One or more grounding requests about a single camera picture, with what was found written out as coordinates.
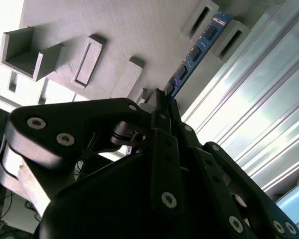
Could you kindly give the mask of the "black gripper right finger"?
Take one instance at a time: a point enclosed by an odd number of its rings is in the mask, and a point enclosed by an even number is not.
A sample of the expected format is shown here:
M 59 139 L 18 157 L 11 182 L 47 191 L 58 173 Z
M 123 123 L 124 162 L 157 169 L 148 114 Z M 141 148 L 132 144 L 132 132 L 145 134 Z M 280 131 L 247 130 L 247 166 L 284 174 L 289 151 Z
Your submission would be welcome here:
M 214 142 L 199 142 L 181 121 L 175 99 L 168 110 L 172 129 L 186 150 L 187 168 L 205 183 L 223 238 L 299 239 L 297 226 L 224 149 Z

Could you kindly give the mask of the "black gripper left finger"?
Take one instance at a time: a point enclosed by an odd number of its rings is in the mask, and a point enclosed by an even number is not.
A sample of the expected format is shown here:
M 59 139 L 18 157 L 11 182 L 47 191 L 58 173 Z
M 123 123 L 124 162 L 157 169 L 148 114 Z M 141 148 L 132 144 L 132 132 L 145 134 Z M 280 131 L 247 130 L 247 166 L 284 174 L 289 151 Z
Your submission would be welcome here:
M 8 117 L 0 181 L 43 215 L 65 188 L 145 149 L 145 123 L 171 121 L 169 99 L 155 92 L 148 113 L 126 98 L 21 107 Z

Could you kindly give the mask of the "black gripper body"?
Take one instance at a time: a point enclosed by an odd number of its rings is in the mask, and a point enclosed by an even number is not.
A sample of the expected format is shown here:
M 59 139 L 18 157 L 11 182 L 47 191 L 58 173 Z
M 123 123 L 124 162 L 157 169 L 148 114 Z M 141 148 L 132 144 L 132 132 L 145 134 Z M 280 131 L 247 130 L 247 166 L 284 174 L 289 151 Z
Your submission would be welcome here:
M 145 149 L 65 188 L 40 224 L 43 239 L 227 239 L 230 194 L 186 124 L 145 123 Z

